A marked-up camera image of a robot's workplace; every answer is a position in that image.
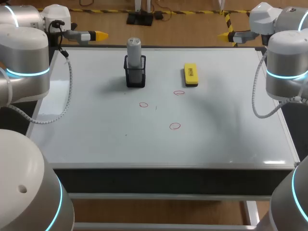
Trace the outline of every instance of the wooden floor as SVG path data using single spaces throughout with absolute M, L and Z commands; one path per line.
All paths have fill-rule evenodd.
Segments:
M 226 10 L 251 10 L 259 0 L 226 0 Z M 274 7 L 308 7 L 307 0 L 268 0 Z M 95 0 L 89 7 L 79 7 L 78 0 L 11 0 L 12 5 L 30 4 L 43 8 L 61 4 L 68 8 L 100 10 L 134 10 L 134 0 Z M 155 10 L 161 10 L 152 0 Z M 218 10 L 217 0 L 160 0 L 159 4 L 178 11 Z M 225 18 L 218 14 L 172 15 L 167 22 L 153 21 L 152 26 L 126 25 L 125 13 L 71 12 L 77 30 L 99 30 L 109 39 L 99 44 L 125 45 L 128 38 L 139 37 L 143 45 L 157 46 L 231 46 L 217 39 L 227 32 Z M 245 13 L 232 13 L 235 31 L 249 29 Z M 241 46 L 261 46 L 260 38 Z M 74 200 L 76 222 L 182 223 L 182 224 L 245 224 L 243 205 L 236 201 L 164 201 L 164 200 Z M 269 202 L 258 202 L 260 217 Z

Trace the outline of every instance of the yellow black caution tape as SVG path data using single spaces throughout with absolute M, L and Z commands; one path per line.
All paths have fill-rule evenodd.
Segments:
M 230 13 L 224 12 L 224 15 L 225 15 L 225 20 L 226 20 L 227 27 L 228 27 L 228 31 L 229 31 L 229 33 L 227 34 L 227 39 L 228 39 L 228 41 L 229 41 L 230 37 L 232 37 L 232 40 L 233 40 L 234 29 L 233 29 L 233 26 L 231 25 Z M 237 47 L 238 45 L 237 45 L 236 42 L 233 42 L 233 43 L 232 43 L 232 46 L 233 46 L 233 47 Z
M 135 12 L 133 10 L 87 10 L 87 9 L 69 9 L 71 12 L 85 12 L 85 13 L 129 13 Z M 207 14 L 207 13 L 250 13 L 250 11 L 155 11 L 162 14 Z

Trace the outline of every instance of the red ink mark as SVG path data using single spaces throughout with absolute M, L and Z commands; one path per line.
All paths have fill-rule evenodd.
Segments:
M 185 92 L 183 90 L 176 90 L 176 91 L 173 92 L 173 94 L 175 94 L 175 95 L 183 95 L 183 94 L 185 94 Z
M 147 106 L 149 106 L 147 103 L 145 103 L 145 102 L 141 102 L 141 103 L 139 103 L 139 106 L 140 107 L 147 107 Z
M 172 123 L 172 124 L 170 124 L 170 126 L 169 126 L 169 128 L 171 129 L 171 130 L 177 130 L 177 129 L 179 129 L 181 127 L 181 124 L 179 124 L 179 123 Z

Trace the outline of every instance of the white stand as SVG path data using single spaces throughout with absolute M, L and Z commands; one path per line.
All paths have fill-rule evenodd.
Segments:
M 141 10 L 141 0 L 135 0 L 135 11 L 139 12 Z M 147 0 L 147 12 L 151 12 L 151 0 Z
M 219 2 L 219 9 L 220 9 L 220 11 L 223 11 L 223 9 L 225 7 L 226 0 L 218 0 L 218 2 Z

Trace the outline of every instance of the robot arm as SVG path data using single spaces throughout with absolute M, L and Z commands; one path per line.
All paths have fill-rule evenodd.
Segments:
M 11 24 L 16 27 L 32 27 L 46 33 L 59 34 L 60 29 L 50 26 L 54 20 L 61 20 L 63 36 L 79 43 L 101 41 L 108 38 L 108 34 L 101 31 L 72 31 L 71 15 L 65 6 L 50 5 L 39 13 L 33 6 L 0 6 L 0 24 Z
M 34 28 L 0 25 L 0 106 L 33 101 L 49 91 L 47 35 Z
M 55 21 L 61 23 L 54 27 Z M 54 43 L 58 36 L 87 43 L 104 40 L 108 34 L 71 30 L 68 8 L 57 4 L 42 13 L 33 6 L 0 6 L 0 62 L 7 68 L 0 69 L 0 107 L 38 100 L 48 94 L 47 36 Z
M 274 8 L 266 2 L 256 6 L 249 16 L 250 31 L 224 33 L 219 37 L 228 42 L 246 43 L 258 35 L 262 44 L 267 46 L 270 37 L 286 30 L 303 30 L 308 28 L 308 9 L 300 7 Z

